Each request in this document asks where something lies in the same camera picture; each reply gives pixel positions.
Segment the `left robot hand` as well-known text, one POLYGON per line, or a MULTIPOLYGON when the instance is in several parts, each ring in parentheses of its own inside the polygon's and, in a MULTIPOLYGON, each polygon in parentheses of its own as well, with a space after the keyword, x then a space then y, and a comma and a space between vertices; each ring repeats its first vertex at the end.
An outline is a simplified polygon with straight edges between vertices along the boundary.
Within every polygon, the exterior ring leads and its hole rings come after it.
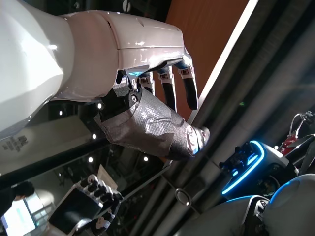
POLYGON ((170 160, 194 158, 210 132, 176 111, 173 67, 198 108, 192 58, 176 26, 88 10, 54 16, 22 0, 0 3, 0 137, 50 101, 103 103, 94 120, 117 145, 170 160))

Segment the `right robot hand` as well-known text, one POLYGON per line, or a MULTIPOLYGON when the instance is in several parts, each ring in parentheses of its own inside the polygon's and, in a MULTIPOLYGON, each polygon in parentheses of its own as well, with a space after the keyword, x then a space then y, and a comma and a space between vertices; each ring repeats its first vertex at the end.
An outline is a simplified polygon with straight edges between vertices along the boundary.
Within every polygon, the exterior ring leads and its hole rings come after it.
POLYGON ((99 236, 110 227, 123 201, 121 193, 90 175, 74 184, 49 216, 45 236, 99 236))

